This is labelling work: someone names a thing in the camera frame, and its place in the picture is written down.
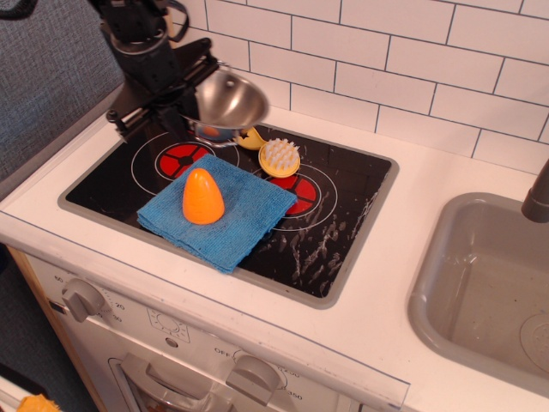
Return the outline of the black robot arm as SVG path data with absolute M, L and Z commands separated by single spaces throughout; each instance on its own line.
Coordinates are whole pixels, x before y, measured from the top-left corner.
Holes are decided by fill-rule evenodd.
M 188 29 L 170 35 L 169 8 L 188 12 L 176 1 L 92 1 L 100 29 L 124 73 L 124 85 L 106 113 L 126 141 L 150 123 L 175 137 L 190 137 L 190 121 L 200 119 L 196 88 L 218 68 L 212 42 L 202 38 L 173 48 Z

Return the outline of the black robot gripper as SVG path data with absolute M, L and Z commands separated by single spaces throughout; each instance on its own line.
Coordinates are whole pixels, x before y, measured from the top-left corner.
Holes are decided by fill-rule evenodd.
M 106 41 L 124 73 L 124 85 L 107 120 L 130 140 L 149 124 L 157 124 L 187 140 L 189 122 L 200 119 L 196 88 L 219 67 L 212 42 L 202 38 L 172 48 L 166 32 L 141 43 L 124 43 L 106 31 Z

